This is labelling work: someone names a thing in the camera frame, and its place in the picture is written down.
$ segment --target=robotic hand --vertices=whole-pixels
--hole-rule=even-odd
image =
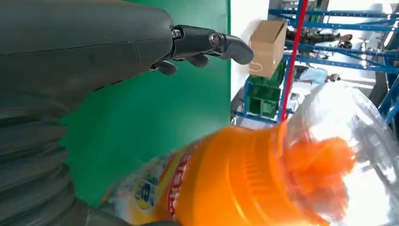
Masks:
[[[208,63],[206,55],[221,59],[233,59],[239,64],[249,64],[254,53],[241,39],[220,34],[214,30],[186,25],[175,26],[172,30],[172,51],[159,62],[153,64],[148,71],[156,71],[173,75],[177,67],[167,60],[188,61],[196,67],[205,67]]]
[[[115,0],[5,0],[0,21],[0,225],[127,225],[76,198],[59,120],[104,86],[173,75],[170,60],[204,67],[206,55],[254,56],[237,37]]]

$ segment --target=green background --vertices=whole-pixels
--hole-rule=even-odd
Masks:
[[[228,32],[228,0],[134,0],[166,10],[175,24]],[[98,205],[112,184],[152,157],[229,123],[230,62],[176,63],[173,77],[145,73],[87,96],[63,119],[78,197]]]

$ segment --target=green crate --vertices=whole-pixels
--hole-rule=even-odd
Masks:
[[[249,81],[252,84],[256,85],[279,87],[283,82],[285,69],[286,69],[286,62],[282,60],[280,61],[276,71],[274,72],[271,78],[264,78],[255,75],[250,75]]]
[[[252,84],[245,100],[248,112],[273,118],[279,105],[280,93],[277,87]]]

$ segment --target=plastic bottle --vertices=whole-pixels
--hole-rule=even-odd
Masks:
[[[392,219],[376,220],[385,212],[364,216],[359,206],[375,210],[375,203],[359,197],[393,197],[386,177],[396,175],[397,151],[363,94],[325,85],[288,123],[221,129],[155,158],[107,199],[117,216],[134,225],[174,219],[183,226],[375,226]],[[373,185],[359,187],[366,178]],[[370,190],[379,186],[379,194]],[[395,211],[392,203],[385,203],[386,212]]]

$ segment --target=cardboard box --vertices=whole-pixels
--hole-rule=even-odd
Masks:
[[[287,23],[263,20],[251,36],[250,45],[255,57],[249,74],[270,78],[284,54]]]

